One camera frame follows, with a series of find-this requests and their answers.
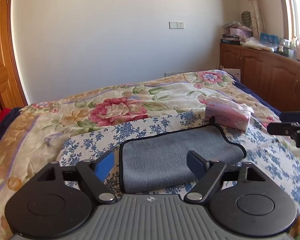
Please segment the clutter pile on cabinet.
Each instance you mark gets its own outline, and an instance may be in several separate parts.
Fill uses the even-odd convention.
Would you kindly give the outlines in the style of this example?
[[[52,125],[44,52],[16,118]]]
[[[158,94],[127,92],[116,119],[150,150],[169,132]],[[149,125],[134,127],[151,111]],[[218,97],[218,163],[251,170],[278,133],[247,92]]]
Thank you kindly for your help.
[[[251,13],[244,11],[241,20],[224,25],[221,43],[266,50],[300,61],[300,37],[294,36],[287,40],[276,35],[259,33],[259,37],[255,38]]]

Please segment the patterned window curtain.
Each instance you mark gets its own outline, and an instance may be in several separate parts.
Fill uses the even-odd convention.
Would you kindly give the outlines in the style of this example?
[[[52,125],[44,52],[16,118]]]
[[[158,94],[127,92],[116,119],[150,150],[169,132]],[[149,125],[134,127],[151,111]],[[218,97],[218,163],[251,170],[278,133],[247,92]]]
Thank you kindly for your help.
[[[248,3],[251,13],[253,36],[259,40],[260,35],[266,31],[260,3],[259,0],[248,0]]]

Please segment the pink cotton tissue pack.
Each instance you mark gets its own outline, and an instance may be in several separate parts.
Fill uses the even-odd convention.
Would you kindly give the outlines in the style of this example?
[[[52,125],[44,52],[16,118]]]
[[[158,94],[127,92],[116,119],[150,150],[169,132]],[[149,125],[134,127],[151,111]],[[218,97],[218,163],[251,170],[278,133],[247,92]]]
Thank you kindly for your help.
[[[218,125],[246,132],[253,113],[254,110],[245,104],[210,101],[205,108],[205,119]]]

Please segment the white wall switch socket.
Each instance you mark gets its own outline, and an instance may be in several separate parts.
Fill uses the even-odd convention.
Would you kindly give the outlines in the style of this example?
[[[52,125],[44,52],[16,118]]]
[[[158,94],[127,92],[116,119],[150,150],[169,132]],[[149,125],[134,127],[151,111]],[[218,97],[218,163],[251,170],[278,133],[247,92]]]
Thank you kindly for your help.
[[[169,28],[170,29],[184,29],[184,23],[183,22],[169,22]]]

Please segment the white paper beside cabinet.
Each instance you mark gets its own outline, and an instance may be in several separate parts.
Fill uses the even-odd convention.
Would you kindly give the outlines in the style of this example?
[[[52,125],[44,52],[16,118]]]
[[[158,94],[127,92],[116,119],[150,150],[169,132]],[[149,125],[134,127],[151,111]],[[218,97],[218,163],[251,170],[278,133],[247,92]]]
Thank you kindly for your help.
[[[239,82],[241,81],[241,70],[238,68],[222,68],[223,71],[227,72],[231,76],[235,77]]]

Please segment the red cloth at bedside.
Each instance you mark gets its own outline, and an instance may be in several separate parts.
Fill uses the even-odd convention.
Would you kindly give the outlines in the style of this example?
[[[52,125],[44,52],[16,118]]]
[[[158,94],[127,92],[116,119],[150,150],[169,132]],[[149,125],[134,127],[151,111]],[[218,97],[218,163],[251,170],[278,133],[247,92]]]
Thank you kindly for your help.
[[[5,108],[0,113],[0,133],[4,133],[13,121],[13,110]]]

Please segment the dark blue bed sheet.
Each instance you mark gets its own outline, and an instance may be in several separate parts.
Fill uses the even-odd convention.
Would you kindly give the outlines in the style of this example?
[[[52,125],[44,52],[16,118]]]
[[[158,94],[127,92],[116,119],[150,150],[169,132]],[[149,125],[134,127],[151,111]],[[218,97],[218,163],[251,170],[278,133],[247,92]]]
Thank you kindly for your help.
[[[275,107],[271,106],[269,103],[267,103],[265,100],[263,100],[260,96],[258,96],[255,92],[253,92],[248,87],[246,87],[245,85],[240,83],[239,80],[235,76],[233,76],[231,74],[230,74],[230,76],[234,79],[234,86],[236,86],[238,89],[240,89],[240,90],[244,91],[245,93],[250,94],[251,96],[253,96],[260,103],[262,103],[262,105],[268,107],[277,116],[279,116],[281,114],[281,112],[279,110],[277,110]]]

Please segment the blue floral white cloth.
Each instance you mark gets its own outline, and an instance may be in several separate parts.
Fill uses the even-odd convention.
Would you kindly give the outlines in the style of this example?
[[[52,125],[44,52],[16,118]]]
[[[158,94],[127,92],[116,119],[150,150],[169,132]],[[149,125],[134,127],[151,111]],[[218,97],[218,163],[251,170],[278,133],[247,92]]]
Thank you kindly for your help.
[[[87,128],[65,141],[57,159],[62,166],[74,166],[113,151],[115,166],[105,183],[115,194],[184,196],[196,184],[186,161],[190,150],[227,165],[239,166],[244,161],[255,164],[300,210],[300,161],[253,118],[245,132],[210,125],[202,112]]]

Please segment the purple and grey towel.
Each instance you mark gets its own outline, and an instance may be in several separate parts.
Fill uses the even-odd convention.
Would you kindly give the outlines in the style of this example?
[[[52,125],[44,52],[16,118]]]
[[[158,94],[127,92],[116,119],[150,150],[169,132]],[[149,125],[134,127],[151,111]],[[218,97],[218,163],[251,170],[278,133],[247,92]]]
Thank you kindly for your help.
[[[168,121],[153,125],[155,133],[123,125],[117,138],[119,148],[119,185],[123,193],[165,189],[195,180],[187,166],[187,153],[197,152],[209,161],[235,165],[247,152],[241,144],[231,142],[218,124],[167,131]]]

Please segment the wooden side cabinet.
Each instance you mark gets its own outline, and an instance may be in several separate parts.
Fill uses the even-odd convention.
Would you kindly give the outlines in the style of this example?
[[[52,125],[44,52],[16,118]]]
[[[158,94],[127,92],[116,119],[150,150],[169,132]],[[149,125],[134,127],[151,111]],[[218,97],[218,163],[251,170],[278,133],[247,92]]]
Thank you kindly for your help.
[[[241,71],[241,83],[279,111],[300,110],[300,62],[279,54],[220,44],[220,66]]]

